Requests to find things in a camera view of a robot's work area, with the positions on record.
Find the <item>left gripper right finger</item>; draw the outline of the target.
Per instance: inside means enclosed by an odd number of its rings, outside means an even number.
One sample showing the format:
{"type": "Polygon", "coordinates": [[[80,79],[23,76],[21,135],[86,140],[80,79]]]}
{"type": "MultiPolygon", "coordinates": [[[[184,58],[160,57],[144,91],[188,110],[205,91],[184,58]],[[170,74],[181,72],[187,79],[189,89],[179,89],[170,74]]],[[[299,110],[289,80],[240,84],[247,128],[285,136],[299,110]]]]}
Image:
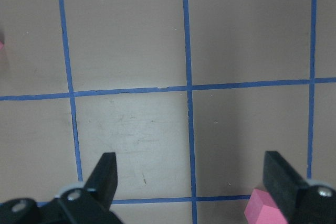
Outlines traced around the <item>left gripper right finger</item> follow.
{"type": "Polygon", "coordinates": [[[335,189],[303,178],[277,151],[266,151],[263,185],[288,223],[335,223],[335,189]]]}

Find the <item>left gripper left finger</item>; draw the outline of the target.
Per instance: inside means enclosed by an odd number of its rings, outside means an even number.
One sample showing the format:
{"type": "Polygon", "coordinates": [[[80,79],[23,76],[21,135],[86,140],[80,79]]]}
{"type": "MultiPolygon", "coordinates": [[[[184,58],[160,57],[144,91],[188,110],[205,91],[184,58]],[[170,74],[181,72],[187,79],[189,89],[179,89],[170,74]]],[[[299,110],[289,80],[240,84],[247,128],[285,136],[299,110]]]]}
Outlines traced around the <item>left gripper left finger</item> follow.
{"type": "Polygon", "coordinates": [[[122,223],[110,211],[118,186],[116,154],[103,153],[82,187],[69,189],[39,207],[32,198],[1,205],[1,223],[122,223]]]}

